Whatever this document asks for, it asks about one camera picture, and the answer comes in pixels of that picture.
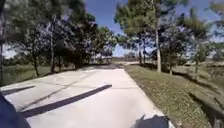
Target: concrete path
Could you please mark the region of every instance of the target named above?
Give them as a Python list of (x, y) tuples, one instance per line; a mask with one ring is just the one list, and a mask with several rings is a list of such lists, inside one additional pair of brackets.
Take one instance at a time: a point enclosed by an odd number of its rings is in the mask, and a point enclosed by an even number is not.
[(69, 71), (2, 91), (32, 128), (167, 127), (163, 114), (123, 69)]

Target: grassy field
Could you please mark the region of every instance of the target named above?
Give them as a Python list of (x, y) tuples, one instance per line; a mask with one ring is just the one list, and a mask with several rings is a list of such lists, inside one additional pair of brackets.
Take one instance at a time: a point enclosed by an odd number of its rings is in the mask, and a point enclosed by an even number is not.
[[(217, 88), (193, 82), (184, 75), (158, 74), (137, 65), (125, 69), (174, 124), (184, 128), (209, 128), (214, 118), (223, 119), (224, 95)], [(186, 71), (183, 67), (176, 70), (182, 74)]]
[[(49, 67), (39, 67), (38, 69), (41, 76), (49, 73)], [(31, 65), (3, 67), (4, 85), (25, 81), (35, 77), (36, 73)]]

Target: sky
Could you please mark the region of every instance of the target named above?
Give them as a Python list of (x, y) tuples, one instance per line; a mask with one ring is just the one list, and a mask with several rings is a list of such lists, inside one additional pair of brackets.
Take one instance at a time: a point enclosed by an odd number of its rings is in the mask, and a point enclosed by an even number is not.
[[(114, 23), (114, 15), (116, 12), (116, 4), (118, 2), (125, 3), (127, 0), (84, 0), (86, 4), (86, 10), (95, 16), (96, 22), (100, 26), (107, 26), (110, 30), (114, 31), (117, 34), (123, 34), (123, 31), (120, 29), (119, 24)], [(177, 14), (189, 12), (191, 7), (197, 8), (198, 16), (212, 22), (219, 19), (219, 16), (213, 13), (210, 10), (206, 10), (209, 7), (209, 3), (215, 0), (190, 0), (187, 7), (180, 6), (176, 9)], [(122, 47), (117, 46), (114, 51), (114, 56), (123, 56), (125, 53), (128, 53), (128, 50), (124, 50)], [(5, 52), (5, 55), (11, 57), (15, 52)]]

